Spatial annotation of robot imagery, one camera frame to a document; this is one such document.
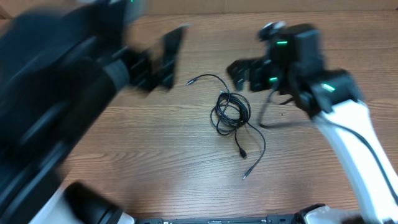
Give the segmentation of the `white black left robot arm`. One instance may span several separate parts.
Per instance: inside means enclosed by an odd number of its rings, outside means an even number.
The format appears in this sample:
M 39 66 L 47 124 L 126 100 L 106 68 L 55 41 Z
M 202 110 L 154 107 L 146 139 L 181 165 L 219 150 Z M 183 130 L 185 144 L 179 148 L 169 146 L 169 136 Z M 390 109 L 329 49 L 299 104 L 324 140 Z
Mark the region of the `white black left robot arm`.
M 134 223 L 80 182 L 62 187 L 60 164 L 125 87 L 171 89 L 187 27 L 160 53 L 123 41 L 142 1 L 37 7 L 1 36 L 1 222 Z

